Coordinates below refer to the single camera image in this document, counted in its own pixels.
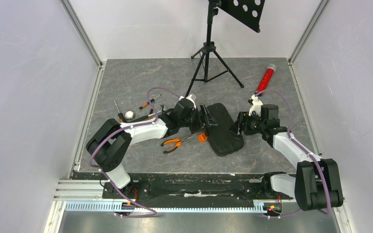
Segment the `black plastic tool case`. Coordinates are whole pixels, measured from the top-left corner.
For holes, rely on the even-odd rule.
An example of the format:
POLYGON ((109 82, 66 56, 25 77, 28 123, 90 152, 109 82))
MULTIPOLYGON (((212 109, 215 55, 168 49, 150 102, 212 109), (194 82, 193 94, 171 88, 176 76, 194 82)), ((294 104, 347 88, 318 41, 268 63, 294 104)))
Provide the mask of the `black plastic tool case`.
POLYGON ((211 116, 217 121, 218 126, 211 126, 206 129, 207 141, 217 156, 224 157, 239 151, 244 146, 242 135, 230 130, 234 121, 228 110, 222 103, 215 103, 207 106, 211 116))

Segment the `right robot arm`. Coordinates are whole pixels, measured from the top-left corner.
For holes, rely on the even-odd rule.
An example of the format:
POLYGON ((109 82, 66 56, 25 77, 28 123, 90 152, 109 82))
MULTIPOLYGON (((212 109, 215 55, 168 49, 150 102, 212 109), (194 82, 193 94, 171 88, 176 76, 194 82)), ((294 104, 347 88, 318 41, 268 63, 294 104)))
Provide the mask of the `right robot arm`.
POLYGON ((285 172, 266 173, 261 185, 265 197, 285 194, 294 198, 303 211, 329 210, 343 205, 337 162, 313 153, 288 127, 281 126, 278 106, 263 104, 258 111, 239 112, 231 131, 244 135, 260 134, 295 167, 295 176, 285 172))

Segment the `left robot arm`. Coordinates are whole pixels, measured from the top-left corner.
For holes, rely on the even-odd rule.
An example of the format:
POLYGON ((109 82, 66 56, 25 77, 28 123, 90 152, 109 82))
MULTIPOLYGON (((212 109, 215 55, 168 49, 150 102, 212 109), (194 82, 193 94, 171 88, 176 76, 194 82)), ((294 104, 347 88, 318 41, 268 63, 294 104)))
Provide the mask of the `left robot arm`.
POLYGON ((85 148, 91 154, 90 163, 95 162, 106 178, 114 183, 114 192, 121 198, 128 198, 133 192, 133 185, 122 160, 131 145, 167 138, 178 133, 180 128, 189 128, 194 134, 217 125, 218 122, 204 104, 196 107, 190 97, 181 97, 175 107, 154 113, 146 119, 128 122, 108 119, 85 148))

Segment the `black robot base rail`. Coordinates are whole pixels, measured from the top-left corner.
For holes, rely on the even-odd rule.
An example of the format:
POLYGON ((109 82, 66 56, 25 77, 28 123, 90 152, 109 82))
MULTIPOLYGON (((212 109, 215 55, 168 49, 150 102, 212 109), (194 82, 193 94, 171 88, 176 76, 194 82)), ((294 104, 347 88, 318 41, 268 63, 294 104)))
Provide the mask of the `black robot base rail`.
POLYGON ((131 173, 121 192, 149 208, 251 207, 290 197, 268 190, 262 174, 131 173))

